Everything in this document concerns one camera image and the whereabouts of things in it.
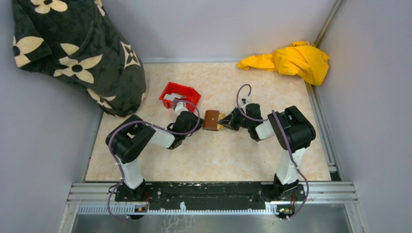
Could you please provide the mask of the yellow credit card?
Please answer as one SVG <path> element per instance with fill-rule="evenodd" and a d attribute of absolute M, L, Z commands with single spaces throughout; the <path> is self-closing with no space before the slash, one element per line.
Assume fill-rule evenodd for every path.
<path fill-rule="evenodd" d="M 224 125 L 220 124 L 220 121 L 221 121 L 222 119 L 224 119 L 225 116 L 226 116 L 225 113 L 219 113 L 218 125 L 217 125 L 217 130 L 218 130 L 218 131 L 224 129 Z"/>

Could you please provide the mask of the brown leather card holder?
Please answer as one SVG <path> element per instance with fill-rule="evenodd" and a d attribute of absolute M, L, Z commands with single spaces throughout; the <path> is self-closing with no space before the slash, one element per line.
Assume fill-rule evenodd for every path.
<path fill-rule="evenodd" d="M 218 131 L 219 116 L 220 112 L 218 110 L 206 110 L 203 129 L 207 131 Z"/>

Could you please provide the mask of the red plastic bin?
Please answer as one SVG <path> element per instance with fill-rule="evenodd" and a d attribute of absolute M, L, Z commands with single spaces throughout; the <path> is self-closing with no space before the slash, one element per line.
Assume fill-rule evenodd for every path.
<path fill-rule="evenodd" d="M 163 97 L 165 94 L 177 93 L 179 95 L 187 96 L 185 99 L 179 100 L 175 99 L 174 101 L 164 100 Z M 195 112 L 195 108 L 201 98 L 201 94 L 196 91 L 193 87 L 181 85 L 178 83 L 168 82 L 164 88 L 162 94 L 159 97 L 159 100 L 162 101 L 163 105 L 168 109 L 176 109 L 180 104 L 182 107 L 186 108 L 191 112 Z"/>

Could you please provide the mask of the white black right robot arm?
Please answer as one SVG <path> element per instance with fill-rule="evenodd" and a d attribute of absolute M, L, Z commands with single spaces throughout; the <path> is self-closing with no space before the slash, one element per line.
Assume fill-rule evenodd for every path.
<path fill-rule="evenodd" d="M 237 131 L 248 130 L 250 137 L 259 142 L 275 136 L 283 149 L 281 165 L 274 176 L 274 195 L 279 200 L 286 200 L 298 187 L 298 169 L 307 148 L 316 138 L 313 125 L 296 106 L 283 112 L 273 112 L 267 119 L 261 116 L 257 103 L 236 107 L 228 116 L 219 120 L 219 124 Z"/>

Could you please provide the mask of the grey cards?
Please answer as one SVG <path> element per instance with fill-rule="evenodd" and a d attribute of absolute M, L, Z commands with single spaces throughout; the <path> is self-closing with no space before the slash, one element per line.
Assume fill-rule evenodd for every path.
<path fill-rule="evenodd" d="M 163 97 L 164 100 L 168 100 L 168 101 L 174 101 L 175 99 L 185 99 L 187 96 L 185 95 L 179 95 L 177 93 L 171 93 L 171 94 L 165 94 L 165 96 Z"/>

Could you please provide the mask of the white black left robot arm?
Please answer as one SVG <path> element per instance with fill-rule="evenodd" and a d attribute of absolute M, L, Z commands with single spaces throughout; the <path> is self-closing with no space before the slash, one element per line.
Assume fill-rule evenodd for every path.
<path fill-rule="evenodd" d="M 177 118 L 166 128 L 131 115 L 106 138 L 109 152 L 120 169 L 120 181 L 127 186 L 126 194 L 134 201 L 143 199 L 146 194 L 138 162 L 138 157 L 146 146 L 154 144 L 173 150 L 203 126 L 205 120 L 201 118 L 195 104 L 175 99 L 172 101 L 172 109 L 177 113 Z"/>

